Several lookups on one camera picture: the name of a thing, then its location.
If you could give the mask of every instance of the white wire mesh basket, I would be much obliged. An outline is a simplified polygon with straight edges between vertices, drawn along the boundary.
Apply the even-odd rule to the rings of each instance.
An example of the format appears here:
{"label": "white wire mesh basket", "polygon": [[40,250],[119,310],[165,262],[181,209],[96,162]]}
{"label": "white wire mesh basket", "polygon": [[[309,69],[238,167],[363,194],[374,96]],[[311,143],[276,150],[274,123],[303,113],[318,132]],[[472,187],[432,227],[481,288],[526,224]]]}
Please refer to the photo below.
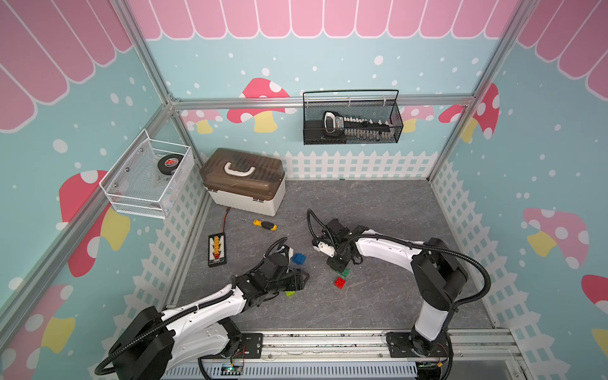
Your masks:
{"label": "white wire mesh basket", "polygon": [[[182,154],[173,175],[157,164],[168,154]],[[143,130],[99,182],[116,212],[165,219],[185,184],[194,157],[187,145],[150,139]]]}

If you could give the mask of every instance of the battery charger board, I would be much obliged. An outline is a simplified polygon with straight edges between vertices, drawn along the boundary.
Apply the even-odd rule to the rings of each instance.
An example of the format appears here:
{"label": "battery charger board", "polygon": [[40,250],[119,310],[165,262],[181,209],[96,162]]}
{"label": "battery charger board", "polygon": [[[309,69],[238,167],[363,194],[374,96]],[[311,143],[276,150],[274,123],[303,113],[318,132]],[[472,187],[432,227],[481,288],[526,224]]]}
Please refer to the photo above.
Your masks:
{"label": "battery charger board", "polygon": [[226,235],[215,233],[209,235],[209,260],[210,268],[226,264]]}

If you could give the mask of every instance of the hockey puck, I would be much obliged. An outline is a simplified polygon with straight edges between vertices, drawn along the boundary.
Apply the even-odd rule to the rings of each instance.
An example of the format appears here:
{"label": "hockey puck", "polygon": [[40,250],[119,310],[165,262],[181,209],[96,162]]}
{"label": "hockey puck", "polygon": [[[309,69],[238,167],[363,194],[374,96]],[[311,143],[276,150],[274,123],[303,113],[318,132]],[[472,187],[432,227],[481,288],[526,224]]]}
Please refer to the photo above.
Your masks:
{"label": "hockey puck", "polygon": [[158,170],[164,175],[171,176],[175,173],[183,159],[184,157],[181,154],[169,154],[160,159],[158,162]]}

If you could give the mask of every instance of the mushroom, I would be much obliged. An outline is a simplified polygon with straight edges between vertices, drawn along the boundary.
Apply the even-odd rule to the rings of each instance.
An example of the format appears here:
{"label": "mushroom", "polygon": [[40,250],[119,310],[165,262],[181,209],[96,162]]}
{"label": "mushroom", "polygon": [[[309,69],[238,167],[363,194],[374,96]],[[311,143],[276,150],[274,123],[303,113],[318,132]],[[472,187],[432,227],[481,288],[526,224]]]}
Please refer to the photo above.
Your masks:
{"label": "mushroom", "polygon": [[608,357],[608,330],[594,328],[591,330],[591,333],[595,338],[595,342],[597,342],[598,346],[604,352],[604,355]]}
{"label": "mushroom", "polygon": [[608,278],[589,274],[582,277],[581,287],[587,298],[608,314]]}
{"label": "mushroom", "polygon": [[[454,105],[445,110],[439,115],[439,121],[441,123],[452,123],[458,120],[458,117],[462,113],[463,106]],[[477,110],[473,113],[473,116],[466,124],[464,131],[460,138],[464,142],[471,143],[473,141],[473,131],[475,127],[479,125],[482,129],[483,136],[489,139],[496,130],[496,124],[498,123],[498,116],[500,112],[500,97],[498,87],[494,83],[490,85],[490,88],[484,95],[482,102],[477,106]]]}
{"label": "mushroom", "polygon": [[73,290],[72,285],[54,285],[47,289],[2,352],[2,376],[5,380],[30,380],[36,372],[41,347],[47,347],[56,354],[63,350],[76,321],[74,318],[57,319],[53,315]]}
{"label": "mushroom", "polygon": [[567,212],[525,209],[523,218],[528,225],[536,228],[539,232],[528,236],[528,242],[534,251],[546,257],[554,247],[559,246],[566,263],[572,269],[578,269],[589,251],[589,233],[587,226],[581,217]]}
{"label": "mushroom", "polygon": [[216,122],[224,120],[215,109],[191,109],[189,111],[185,109],[180,112],[180,115],[188,130],[194,131],[194,126],[196,125],[196,131],[199,134],[210,134],[213,132],[213,128],[209,125],[208,120]]}
{"label": "mushroom", "polygon": [[[287,91],[278,84],[264,78],[254,78],[249,82],[239,98],[288,98]],[[228,111],[228,120],[233,123],[242,123],[252,117],[255,119],[254,131],[257,133],[271,133],[277,130],[277,123],[272,118],[272,112],[285,112],[295,114],[295,108],[266,108],[266,109],[231,109]]]}
{"label": "mushroom", "polygon": [[[85,171],[70,177],[61,185],[59,206],[63,222],[57,224],[58,229],[62,229],[72,220],[93,190],[97,188],[105,173],[101,170]],[[130,228],[131,220],[129,217],[119,215],[114,209],[110,208],[110,205],[107,205],[68,259],[67,266],[70,273],[74,277],[87,274],[95,264],[100,238],[105,238],[110,247],[116,251],[124,243]]]}
{"label": "mushroom", "polygon": [[399,112],[403,120],[401,133],[410,133],[416,130],[416,120],[430,122],[435,118],[435,110],[431,106],[405,106]]}

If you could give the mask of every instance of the screwdriver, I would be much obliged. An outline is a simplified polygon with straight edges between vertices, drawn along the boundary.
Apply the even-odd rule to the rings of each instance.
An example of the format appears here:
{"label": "screwdriver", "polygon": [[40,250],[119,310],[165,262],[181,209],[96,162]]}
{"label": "screwdriver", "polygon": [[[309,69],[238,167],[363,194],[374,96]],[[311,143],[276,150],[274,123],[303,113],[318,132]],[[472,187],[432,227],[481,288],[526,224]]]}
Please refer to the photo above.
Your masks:
{"label": "screwdriver", "polygon": [[265,228],[270,231],[277,230],[277,225],[272,222],[264,222],[264,221],[260,221],[257,219],[256,220],[248,220],[248,219],[243,219],[243,218],[239,218],[239,219],[244,220],[245,222],[251,222],[254,224],[254,226],[262,227],[262,228]]}

